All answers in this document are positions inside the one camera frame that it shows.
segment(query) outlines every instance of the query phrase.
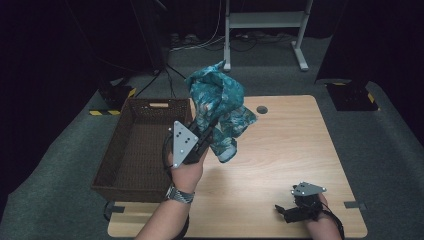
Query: white shelf frame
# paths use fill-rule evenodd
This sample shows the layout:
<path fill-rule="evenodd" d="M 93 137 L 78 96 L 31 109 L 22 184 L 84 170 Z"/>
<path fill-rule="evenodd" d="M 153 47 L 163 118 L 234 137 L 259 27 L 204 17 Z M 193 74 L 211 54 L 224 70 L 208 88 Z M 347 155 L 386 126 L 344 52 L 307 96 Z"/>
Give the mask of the white shelf frame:
<path fill-rule="evenodd" d="M 303 56 L 300 46 L 306 25 L 308 24 L 313 0 L 307 0 L 304 11 L 297 12 L 248 12 L 248 13 L 230 13 L 230 0 L 226 0 L 225 10 L 225 45 L 224 60 L 225 71 L 231 70 L 230 55 L 230 29 L 233 28 L 286 28 L 298 27 L 299 33 L 296 41 L 291 45 L 296 55 L 301 71 L 308 71 L 309 67 Z"/>

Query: wristwatch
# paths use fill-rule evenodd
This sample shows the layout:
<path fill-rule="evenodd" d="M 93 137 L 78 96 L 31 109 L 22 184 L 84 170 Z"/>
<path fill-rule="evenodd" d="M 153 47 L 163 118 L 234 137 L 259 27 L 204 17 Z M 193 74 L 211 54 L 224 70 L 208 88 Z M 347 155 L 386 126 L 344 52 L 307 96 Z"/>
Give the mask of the wristwatch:
<path fill-rule="evenodd" d="M 191 194 L 191 193 L 182 192 L 178 190 L 174 186 L 174 184 L 171 184 L 171 186 L 168 189 L 168 192 L 166 193 L 165 198 L 166 200 L 172 199 L 178 202 L 190 204 L 191 202 L 193 202 L 194 193 Z"/>

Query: wicker basket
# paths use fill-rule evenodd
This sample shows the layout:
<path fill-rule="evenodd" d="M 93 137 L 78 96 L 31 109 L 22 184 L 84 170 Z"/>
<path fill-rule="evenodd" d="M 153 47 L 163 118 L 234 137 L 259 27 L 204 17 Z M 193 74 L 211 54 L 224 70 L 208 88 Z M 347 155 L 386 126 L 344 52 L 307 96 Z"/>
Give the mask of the wicker basket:
<path fill-rule="evenodd" d="M 189 99 L 127 99 L 91 188 L 108 201 L 161 202 L 162 146 L 176 120 L 192 121 Z"/>

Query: crumpled cloth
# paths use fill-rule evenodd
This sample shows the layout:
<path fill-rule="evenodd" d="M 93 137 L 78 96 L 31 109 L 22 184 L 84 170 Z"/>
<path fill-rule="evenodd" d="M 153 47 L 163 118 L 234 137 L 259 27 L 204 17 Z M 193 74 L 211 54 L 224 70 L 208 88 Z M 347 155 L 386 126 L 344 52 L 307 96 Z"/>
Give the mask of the crumpled cloth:
<path fill-rule="evenodd" d="M 257 120 L 256 115 L 243 106 L 243 86 L 220 71 L 224 64 L 222 61 L 203 68 L 185 80 L 196 108 L 199 130 L 204 132 L 218 118 L 210 147 L 221 163 L 236 155 L 235 138 Z"/>

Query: triangular metal plate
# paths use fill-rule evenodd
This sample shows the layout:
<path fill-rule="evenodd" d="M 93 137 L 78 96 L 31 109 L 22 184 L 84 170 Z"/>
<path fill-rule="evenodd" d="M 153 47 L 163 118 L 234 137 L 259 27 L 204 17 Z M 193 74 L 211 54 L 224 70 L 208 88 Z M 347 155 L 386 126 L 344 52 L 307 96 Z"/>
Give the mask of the triangular metal plate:
<path fill-rule="evenodd" d="M 198 137 L 192 133 L 184 124 L 174 122 L 174 153 L 173 167 L 177 168 L 196 145 Z"/>
<path fill-rule="evenodd" d="M 309 196 L 317 193 L 326 192 L 327 189 L 316 186 L 307 182 L 300 182 L 294 190 L 292 190 L 292 194 L 295 196 Z"/>

